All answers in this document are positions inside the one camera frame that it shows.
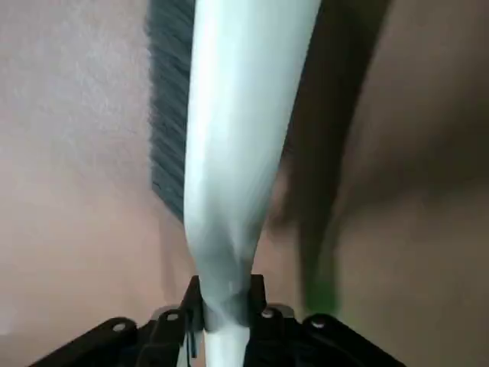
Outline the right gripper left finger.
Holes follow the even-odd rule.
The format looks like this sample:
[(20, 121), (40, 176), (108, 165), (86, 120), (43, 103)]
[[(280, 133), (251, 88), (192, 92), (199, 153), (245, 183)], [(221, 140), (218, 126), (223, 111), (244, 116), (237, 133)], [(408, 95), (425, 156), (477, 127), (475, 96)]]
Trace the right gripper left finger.
[(202, 296), (194, 276), (180, 305), (160, 308), (143, 326), (127, 317), (108, 319), (32, 365), (190, 366), (202, 330)]

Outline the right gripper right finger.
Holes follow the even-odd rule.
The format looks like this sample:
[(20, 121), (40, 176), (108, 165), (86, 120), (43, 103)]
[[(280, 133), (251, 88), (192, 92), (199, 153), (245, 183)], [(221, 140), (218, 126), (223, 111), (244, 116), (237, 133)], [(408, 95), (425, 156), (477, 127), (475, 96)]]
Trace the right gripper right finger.
[(245, 366), (403, 365), (328, 314), (316, 313), (299, 322), (289, 307), (269, 304), (261, 274), (251, 276), (249, 295), (253, 313)]

